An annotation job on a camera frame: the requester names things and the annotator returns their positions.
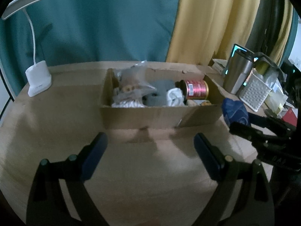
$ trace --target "can label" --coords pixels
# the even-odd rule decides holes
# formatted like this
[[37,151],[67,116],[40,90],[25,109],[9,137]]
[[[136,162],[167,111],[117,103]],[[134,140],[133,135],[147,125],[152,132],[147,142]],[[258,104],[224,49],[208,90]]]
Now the can label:
[[203,80],[185,80],[186,99],[205,99],[208,97],[208,87]]

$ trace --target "barcode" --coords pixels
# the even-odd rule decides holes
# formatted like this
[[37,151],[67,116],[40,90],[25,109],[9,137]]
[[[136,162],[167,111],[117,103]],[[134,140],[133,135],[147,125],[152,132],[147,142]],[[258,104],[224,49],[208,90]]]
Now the barcode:
[[188,84],[189,87],[189,96],[193,96],[193,84]]

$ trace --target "teal curtain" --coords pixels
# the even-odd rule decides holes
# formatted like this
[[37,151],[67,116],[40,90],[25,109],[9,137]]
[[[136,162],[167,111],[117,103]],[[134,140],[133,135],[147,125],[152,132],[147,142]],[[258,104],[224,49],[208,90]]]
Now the teal curtain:
[[[27,11],[36,61],[48,66],[101,60],[165,61],[179,0],[42,0]],[[22,11],[0,21],[0,60],[16,94],[33,64]]]
[[292,17],[292,23],[290,26],[290,33],[288,34],[287,42],[283,51],[283,55],[280,61],[279,66],[282,65],[284,60],[287,60],[288,57],[290,56],[290,53],[293,49],[293,45],[296,39],[297,35],[297,28],[298,28],[298,13],[297,11],[293,8],[293,17]]

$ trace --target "table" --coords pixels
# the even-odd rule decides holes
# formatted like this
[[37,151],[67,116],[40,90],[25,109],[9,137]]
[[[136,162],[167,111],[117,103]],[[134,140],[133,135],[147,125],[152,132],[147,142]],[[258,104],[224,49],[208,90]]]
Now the table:
[[[216,188],[193,148],[197,132],[237,160],[251,162],[256,157],[251,143],[229,134],[222,118],[192,128],[105,130],[97,101],[100,76],[111,67],[119,64],[50,67],[52,86],[47,91],[30,98],[27,84],[17,96],[0,128],[0,189],[23,221],[40,160],[65,160],[100,131],[107,133],[109,145],[85,186],[111,225],[135,225],[154,218],[161,225],[193,223]],[[210,74],[218,78],[214,71]],[[271,167],[264,167],[270,174]],[[79,218],[64,181],[61,186],[71,215]]]

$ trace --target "yellow curtain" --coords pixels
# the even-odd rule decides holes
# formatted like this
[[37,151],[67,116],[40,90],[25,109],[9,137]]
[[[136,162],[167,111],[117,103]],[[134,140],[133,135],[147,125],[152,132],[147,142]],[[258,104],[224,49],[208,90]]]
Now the yellow curtain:
[[167,62],[208,65],[244,46],[260,0],[179,0]]
[[279,65],[284,48],[288,39],[288,35],[290,33],[290,27],[293,18],[293,6],[289,0],[284,0],[284,13],[283,20],[280,28],[280,33],[276,44],[270,54],[270,58]]

